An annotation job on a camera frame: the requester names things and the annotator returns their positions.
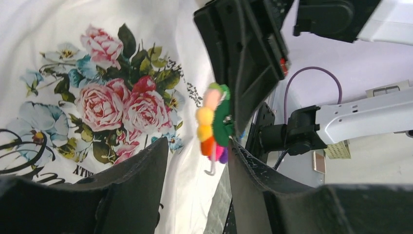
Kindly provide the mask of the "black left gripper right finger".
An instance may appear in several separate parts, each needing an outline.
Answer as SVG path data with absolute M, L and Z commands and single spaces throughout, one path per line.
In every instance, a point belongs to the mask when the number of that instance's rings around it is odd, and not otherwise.
M 239 234 L 410 234 L 411 185 L 327 184 L 318 188 L 267 166 L 229 142 L 229 176 Z

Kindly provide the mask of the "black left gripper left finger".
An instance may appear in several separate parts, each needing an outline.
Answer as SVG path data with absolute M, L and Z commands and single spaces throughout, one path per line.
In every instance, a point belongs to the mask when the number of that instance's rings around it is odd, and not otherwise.
M 0 178 L 3 234 L 152 234 L 168 159 L 159 138 L 137 155 L 75 184 Z

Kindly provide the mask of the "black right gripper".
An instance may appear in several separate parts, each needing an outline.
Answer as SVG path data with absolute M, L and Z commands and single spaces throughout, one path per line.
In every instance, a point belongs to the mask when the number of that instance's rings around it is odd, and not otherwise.
M 291 0 L 211 0 L 194 12 L 215 81 L 234 97 L 235 135 L 285 75 L 288 51 L 281 28 Z

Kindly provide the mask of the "colourful pom-pom brooch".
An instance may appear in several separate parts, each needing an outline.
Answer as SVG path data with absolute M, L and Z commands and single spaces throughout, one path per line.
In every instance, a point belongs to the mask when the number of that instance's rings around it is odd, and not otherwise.
M 197 137 L 201 154 L 210 161 L 205 173 L 214 176 L 216 163 L 228 162 L 228 143 L 234 133 L 230 114 L 230 90 L 224 84 L 211 83 L 204 93 L 203 104 L 196 111 Z

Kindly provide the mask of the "white floral print t-shirt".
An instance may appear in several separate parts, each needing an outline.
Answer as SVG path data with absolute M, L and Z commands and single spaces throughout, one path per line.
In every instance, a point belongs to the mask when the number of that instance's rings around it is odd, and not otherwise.
M 164 137 L 156 234 L 208 234 L 224 171 L 208 176 L 195 111 L 213 81 L 200 0 L 3 0 L 0 173 L 90 181 Z

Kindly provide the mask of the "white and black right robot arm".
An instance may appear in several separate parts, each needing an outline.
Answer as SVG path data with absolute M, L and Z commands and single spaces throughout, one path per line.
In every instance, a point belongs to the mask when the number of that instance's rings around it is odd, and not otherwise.
M 280 30 L 290 0 L 211 0 L 194 13 L 207 49 L 214 87 L 223 103 L 214 114 L 200 111 L 198 137 L 207 150 L 212 139 L 227 147 L 237 140 L 259 105 L 288 72 L 288 51 Z M 293 34 L 353 42 L 412 45 L 410 0 L 301 0 Z M 325 149 L 343 140 L 413 128 L 413 91 L 407 89 L 350 103 L 294 111 L 286 124 L 262 127 L 265 152 L 292 156 Z

